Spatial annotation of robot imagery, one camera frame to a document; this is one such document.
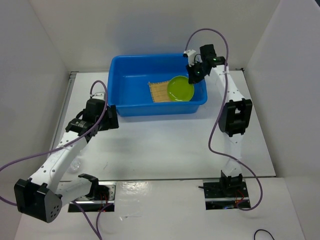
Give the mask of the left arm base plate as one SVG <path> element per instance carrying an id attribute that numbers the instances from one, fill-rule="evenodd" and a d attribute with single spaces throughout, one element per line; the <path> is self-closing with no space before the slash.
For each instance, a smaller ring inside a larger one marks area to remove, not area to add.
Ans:
<path id="1" fill-rule="evenodd" d="M 98 213 L 102 209 L 103 212 L 114 212 L 117 183 L 115 181 L 100 181 L 99 185 L 105 191 L 100 191 L 93 199 L 80 196 L 75 202 L 86 213 Z"/>

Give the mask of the green round plate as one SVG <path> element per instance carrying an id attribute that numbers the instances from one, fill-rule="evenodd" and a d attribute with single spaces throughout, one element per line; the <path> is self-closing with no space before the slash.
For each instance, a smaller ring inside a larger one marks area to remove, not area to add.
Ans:
<path id="1" fill-rule="evenodd" d="M 195 94 L 195 87 L 186 76 L 175 76 L 167 85 L 167 95 L 172 102 L 189 102 Z"/>

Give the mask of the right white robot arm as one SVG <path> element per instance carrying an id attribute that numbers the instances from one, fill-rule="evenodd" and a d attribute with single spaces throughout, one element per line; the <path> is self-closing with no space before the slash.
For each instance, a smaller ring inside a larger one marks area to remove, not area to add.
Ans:
<path id="1" fill-rule="evenodd" d="M 221 170 L 219 191 L 223 196 L 230 197 L 240 190 L 243 182 L 240 164 L 242 140 L 249 126 L 253 103 L 241 94 L 230 76 L 226 59 L 217 56 L 213 44 L 201 46 L 200 53 L 192 49 L 185 50 L 183 56 L 188 60 L 188 82 L 197 84 L 203 80 L 213 81 L 222 96 L 222 109 L 214 126 L 223 133 L 223 154 L 228 161 Z"/>

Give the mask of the bamboo sushi mat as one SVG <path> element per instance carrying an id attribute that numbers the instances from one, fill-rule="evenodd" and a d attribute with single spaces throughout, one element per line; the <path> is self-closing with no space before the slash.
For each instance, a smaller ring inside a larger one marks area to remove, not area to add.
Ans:
<path id="1" fill-rule="evenodd" d="M 154 103 L 168 103 L 172 101 L 168 94 L 168 84 L 169 80 L 148 83 L 150 95 Z"/>

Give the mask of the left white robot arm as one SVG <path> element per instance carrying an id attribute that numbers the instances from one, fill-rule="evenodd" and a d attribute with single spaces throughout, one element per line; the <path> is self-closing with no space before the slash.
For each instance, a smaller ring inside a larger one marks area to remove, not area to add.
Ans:
<path id="1" fill-rule="evenodd" d="M 59 145 L 44 164 L 27 180 L 19 179 L 14 185 L 18 211 L 51 223 L 63 206 L 82 196 L 107 201 L 109 188 L 100 185 L 95 176 L 81 173 L 71 182 L 59 183 L 73 160 L 98 132 L 118 127 L 116 106 L 90 98 L 85 108 L 68 123 Z"/>

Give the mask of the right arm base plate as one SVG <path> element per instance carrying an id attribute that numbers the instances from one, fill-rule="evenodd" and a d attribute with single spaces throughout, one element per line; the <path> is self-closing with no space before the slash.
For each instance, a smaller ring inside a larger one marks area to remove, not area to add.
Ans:
<path id="1" fill-rule="evenodd" d="M 203 190 L 206 210 L 231 210 L 237 209 L 237 205 L 244 209 L 251 207 L 245 181 L 231 193 L 223 192 L 222 185 L 218 179 L 204 180 L 198 188 Z"/>

